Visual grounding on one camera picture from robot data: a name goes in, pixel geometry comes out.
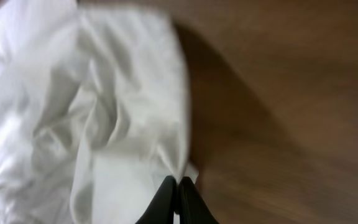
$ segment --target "white cloth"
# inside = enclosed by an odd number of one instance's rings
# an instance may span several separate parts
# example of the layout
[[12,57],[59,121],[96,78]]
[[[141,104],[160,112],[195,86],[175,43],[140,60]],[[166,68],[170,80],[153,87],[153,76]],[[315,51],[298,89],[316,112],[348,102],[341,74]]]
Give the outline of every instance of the white cloth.
[[135,223],[188,167],[169,18],[72,0],[0,7],[0,223]]

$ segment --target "garment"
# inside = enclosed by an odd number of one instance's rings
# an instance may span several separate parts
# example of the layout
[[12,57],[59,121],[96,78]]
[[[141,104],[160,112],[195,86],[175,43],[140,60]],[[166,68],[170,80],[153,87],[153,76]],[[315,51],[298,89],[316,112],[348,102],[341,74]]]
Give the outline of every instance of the garment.
[[188,128],[186,68],[164,13],[0,8],[0,223],[135,223],[165,176],[196,178]]

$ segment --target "brown wooden surface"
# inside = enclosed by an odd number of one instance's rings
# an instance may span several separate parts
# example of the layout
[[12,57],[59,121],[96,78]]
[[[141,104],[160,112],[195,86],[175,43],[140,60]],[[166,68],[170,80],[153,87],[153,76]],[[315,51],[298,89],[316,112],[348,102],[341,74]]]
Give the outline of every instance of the brown wooden surface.
[[358,223],[358,1],[135,2],[181,24],[220,223]]

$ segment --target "crumpled cloth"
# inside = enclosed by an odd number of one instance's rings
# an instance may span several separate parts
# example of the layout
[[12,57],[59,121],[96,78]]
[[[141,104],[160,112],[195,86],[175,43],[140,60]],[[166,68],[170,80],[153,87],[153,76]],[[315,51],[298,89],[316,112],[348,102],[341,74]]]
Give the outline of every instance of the crumpled cloth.
[[188,97],[166,14],[0,3],[0,223],[135,223],[197,176]]

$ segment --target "white fabric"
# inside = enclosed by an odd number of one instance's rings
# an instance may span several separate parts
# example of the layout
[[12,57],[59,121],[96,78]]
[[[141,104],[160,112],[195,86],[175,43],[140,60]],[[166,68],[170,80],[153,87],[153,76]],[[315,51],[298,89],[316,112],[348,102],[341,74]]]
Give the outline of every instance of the white fabric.
[[0,223],[135,223],[187,167],[186,71],[169,18],[0,7]]

